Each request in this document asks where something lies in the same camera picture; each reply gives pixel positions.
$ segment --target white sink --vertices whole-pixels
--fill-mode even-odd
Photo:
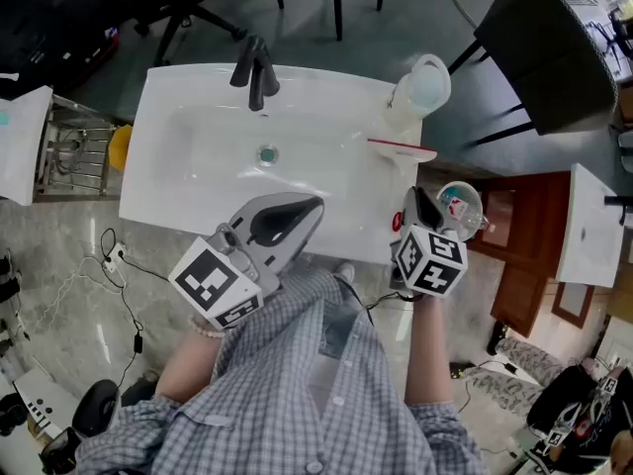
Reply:
[[[382,122],[393,85],[275,66],[281,89],[253,113],[248,88],[228,84],[233,68],[148,72],[121,217],[211,235],[253,197],[309,192],[323,198],[325,215],[307,251],[388,263],[392,217],[416,175],[416,167],[399,171],[367,146],[368,138],[394,138]],[[419,144],[420,132],[399,141]]]

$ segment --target black faucet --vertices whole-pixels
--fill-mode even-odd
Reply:
[[[260,111],[264,107],[264,96],[272,97],[279,91],[279,81],[270,61],[266,43],[259,36],[250,36],[246,39],[233,76],[230,78],[230,85],[237,88],[247,86],[251,69],[248,108],[251,111]]]

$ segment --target yellow object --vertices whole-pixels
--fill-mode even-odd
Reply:
[[[126,160],[128,159],[128,148],[130,147],[130,139],[132,138],[132,126],[125,125],[118,129],[112,136],[110,145],[108,146],[108,158],[110,165],[115,169],[123,172],[126,168]]]

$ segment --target plaid shirt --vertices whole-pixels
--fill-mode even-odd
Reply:
[[[345,299],[323,270],[296,266],[283,285],[227,334],[209,387],[184,405],[122,409],[116,426],[80,445],[76,473],[488,473],[452,405],[399,398],[365,312],[321,416],[307,383],[324,307]]]

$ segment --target sink drain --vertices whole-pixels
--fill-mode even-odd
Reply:
[[[277,162],[278,158],[279,150],[275,146],[266,145],[257,150],[259,165],[263,165],[264,167],[270,167]]]

